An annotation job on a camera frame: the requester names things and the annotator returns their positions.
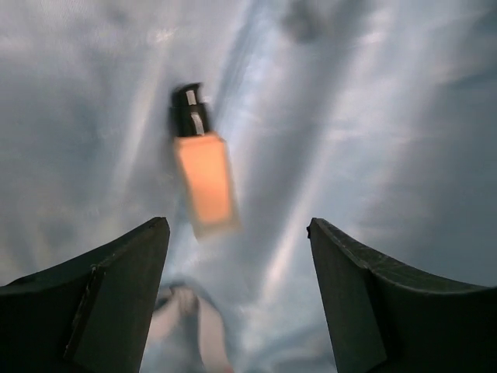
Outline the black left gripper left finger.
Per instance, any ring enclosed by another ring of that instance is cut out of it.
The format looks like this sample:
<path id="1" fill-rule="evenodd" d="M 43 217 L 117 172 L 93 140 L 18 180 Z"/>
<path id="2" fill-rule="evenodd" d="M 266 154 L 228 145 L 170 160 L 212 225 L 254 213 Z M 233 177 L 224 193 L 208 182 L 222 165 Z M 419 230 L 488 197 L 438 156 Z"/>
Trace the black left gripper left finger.
<path id="1" fill-rule="evenodd" d="M 152 218 L 1 288 L 3 372 L 137 372 L 169 243 Z"/>

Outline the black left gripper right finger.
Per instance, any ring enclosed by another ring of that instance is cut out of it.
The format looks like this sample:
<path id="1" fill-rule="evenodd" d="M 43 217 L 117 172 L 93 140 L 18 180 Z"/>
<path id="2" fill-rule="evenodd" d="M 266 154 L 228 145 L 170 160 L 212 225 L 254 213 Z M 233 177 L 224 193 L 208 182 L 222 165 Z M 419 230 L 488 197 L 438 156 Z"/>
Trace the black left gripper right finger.
<path id="1" fill-rule="evenodd" d="M 436 276 L 322 218 L 308 238 L 340 372 L 494 372 L 496 290 Z"/>

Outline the foundation bottle with black pump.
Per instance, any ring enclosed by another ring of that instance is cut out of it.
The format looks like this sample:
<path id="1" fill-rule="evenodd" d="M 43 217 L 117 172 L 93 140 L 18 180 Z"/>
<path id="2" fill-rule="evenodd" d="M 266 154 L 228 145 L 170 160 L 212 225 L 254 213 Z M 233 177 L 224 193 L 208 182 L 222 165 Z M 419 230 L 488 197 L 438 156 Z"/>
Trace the foundation bottle with black pump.
<path id="1" fill-rule="evenodd" d="M 212 128 L 200 83 L 171 94 L 173 149 L 197 239 L 240 227 L 226 141 Z"/>

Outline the light blue hard-shell suitcase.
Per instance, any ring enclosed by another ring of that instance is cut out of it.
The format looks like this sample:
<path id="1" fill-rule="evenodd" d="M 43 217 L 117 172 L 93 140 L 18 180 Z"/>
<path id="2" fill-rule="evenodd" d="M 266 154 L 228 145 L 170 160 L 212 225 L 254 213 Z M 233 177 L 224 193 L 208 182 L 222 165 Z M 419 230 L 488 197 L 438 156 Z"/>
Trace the light blue hard-shell suitcase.
<path id="1" fill-rule="evenodd" d="M 195 239 L 169 130 L 201 82 L 242 227 Z M 1 282 L 168 219 L 162 275 L 237 372 L 333 372 L 306 228 L 496 283 L 494 1 L 3 1 Z"/>

